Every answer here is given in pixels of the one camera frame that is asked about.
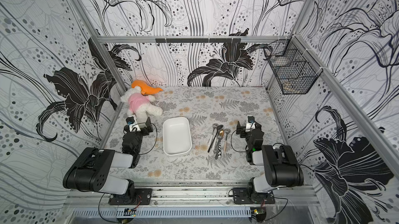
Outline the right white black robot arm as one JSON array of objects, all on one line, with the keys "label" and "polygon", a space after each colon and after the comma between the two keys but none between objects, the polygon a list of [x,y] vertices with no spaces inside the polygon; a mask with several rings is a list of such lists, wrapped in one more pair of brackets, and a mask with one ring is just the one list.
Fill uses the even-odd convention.
[{"label": "right white black robot arm", "polygon": [[281,187],[300,187],[304,175],[291,146],[264,144],[264,132],[253,117],[246,125],[237,123],[236,134],[246,141],[246,160],[250,165],[262,166],[264,174],[252,178],[247,187],[250,196],[267,194]]}]

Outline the black bar on rail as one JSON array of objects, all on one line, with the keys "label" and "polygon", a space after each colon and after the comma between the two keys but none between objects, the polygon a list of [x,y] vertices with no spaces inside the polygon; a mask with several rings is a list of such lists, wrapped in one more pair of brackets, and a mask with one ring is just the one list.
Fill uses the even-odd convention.
[{"label": "black bar on rail", "polygon": [[160,43],[240,43],[241,38],[156,38]]}]

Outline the spoon with beige handle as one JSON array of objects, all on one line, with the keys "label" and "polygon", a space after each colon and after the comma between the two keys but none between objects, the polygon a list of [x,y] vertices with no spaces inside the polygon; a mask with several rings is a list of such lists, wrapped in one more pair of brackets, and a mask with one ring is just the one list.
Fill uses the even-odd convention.
[{"label": "spoon with beige handle", "polygon": [[227,151],[227,144],[228,144],[228,136],[231,133],[231,129],[226,128],[224,130],[224,136],[225,136],[225,140],[224,140],[224,146],[223,146],[223,153],[225,154]]}]

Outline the white rectangular storage tray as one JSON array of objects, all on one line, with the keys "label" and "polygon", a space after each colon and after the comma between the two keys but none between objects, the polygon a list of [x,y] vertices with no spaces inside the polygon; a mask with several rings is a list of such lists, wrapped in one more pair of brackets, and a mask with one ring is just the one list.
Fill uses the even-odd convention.
[{"label": "white rectangular storage tray", "polygon": [[189,120],[185,117],[167,119],[163,123],[163,150],[167,156],[187,155],[192,149]]}]

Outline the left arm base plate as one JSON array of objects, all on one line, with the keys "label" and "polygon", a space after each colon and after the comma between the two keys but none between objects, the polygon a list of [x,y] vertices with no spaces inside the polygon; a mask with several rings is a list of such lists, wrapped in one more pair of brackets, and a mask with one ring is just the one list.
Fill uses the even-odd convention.
[{"label": "left arm base plate", "polygon": [[128,190],[124,195],[112,194],[109,204],[113,206],[122,205],[149,205],[153,190],[151,188],[139,188]]}]

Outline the black spoon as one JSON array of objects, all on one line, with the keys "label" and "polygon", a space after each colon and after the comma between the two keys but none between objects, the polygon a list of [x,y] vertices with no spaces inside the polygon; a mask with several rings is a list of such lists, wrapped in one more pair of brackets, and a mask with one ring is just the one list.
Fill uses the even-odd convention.
[{"label": "black spoon", "polygon": [[212,147],[214,146],[215,139],[216,139],[216,137],[219,135],[219,132],[220,132],[222,129],[223,129],[223,125],[218,125],[218,126],[215,128],[215,134],[213,135],[212,141],[211,141],[211,143],[210,143],[210,145],[209,145],[209,147],[208,147],[208,151],[207,151],[208,153],[210,153]]}]

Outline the aluminium front rail frame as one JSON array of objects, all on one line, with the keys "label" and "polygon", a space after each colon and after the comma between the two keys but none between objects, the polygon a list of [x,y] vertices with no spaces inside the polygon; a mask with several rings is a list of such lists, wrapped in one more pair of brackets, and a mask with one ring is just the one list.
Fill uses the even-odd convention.
[{"label": "aluminium front rail frame", "polygon": [[[233,206],[233,188],[246,187],[247,181],[186,181],[186,182],[135,182],[136,188],[151,188],[151,207]],[[288,199],[289,206],[320,206],[312,186],[280,188],[273,191],[276,205]],[[72,190],[63,205],[67,208],[95,207],[107,204],[108,196],[94,192]]]}]

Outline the white teddy bear pink shirt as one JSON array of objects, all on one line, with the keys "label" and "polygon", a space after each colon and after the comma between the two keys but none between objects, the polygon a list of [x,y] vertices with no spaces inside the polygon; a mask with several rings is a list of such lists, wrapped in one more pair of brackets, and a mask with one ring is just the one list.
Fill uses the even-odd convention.
[{"label": "white teddy bear pink shirt", "polygon": [[152,104],[155,101],[154,96],[145,96],[141,92],[142,90],[139,86],[130,88],[121,96],[121,102],[128,105],[127,115],[135,116],[138,126],[144,128],[148,119],[148,114],[161,116],[163,110]]}]

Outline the spoon with white handle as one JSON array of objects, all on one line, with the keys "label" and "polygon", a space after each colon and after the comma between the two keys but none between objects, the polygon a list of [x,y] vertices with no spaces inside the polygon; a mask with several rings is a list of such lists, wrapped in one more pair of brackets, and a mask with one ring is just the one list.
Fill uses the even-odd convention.
[{"label": "spoon with white handle", "polygon": [[214,124],[212,125],[213,131],[212,131],[212,133],[211,133],[211,135],[210,135],[210,137],[209,137],[208,144],[207,144],[208,146],[211,144],[211,142],[212,142],[212,140],[213,140],[213,138],[214,138],[215,130],[217,129],[217,127],[218,127],[218,124],[217,124],[217,123],[214,123]]}]

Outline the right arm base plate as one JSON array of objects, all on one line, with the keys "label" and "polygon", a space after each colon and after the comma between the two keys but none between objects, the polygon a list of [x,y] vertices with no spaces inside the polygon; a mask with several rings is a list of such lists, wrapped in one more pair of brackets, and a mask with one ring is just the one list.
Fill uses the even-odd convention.
[{"label": "right arm base plate", "polygon": [[229,197],[233,197],[236,205],[255,204],[255,205],[271,205],[275,204],[273,193],[257,193],[250,192],[247,188],[232,188],[229,191]]}]

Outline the orange plush toy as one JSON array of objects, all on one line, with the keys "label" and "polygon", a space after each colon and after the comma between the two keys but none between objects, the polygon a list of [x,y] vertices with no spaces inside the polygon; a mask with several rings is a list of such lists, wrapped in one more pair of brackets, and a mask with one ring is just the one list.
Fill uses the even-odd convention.
[{"label": "orange plush toy", "polygon": [[162,92],[163,90],[159,87],[151,87],[148,85],[145,81],[143,80],[135,80],[132,82],[132,88],[135,88],[139,86],[141,88],[141,94],[142,95],[155,95],[159,92]]}]

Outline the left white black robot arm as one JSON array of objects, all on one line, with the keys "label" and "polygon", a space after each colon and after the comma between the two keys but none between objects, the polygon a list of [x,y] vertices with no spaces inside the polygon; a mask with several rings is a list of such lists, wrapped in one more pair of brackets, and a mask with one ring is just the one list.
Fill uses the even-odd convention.
[{"label": "left white black robot arm", "polygon": [[139,123],[132,117],[126,119],[122,138],[122,151],[112,149],[85,148],[63,178],[63,187],[81,192],[101,192],[124,195],[134,191],[134,183],[109,175],[112,168],[135,168],[144,153],[142,140],[156,126],[147,118]]}]

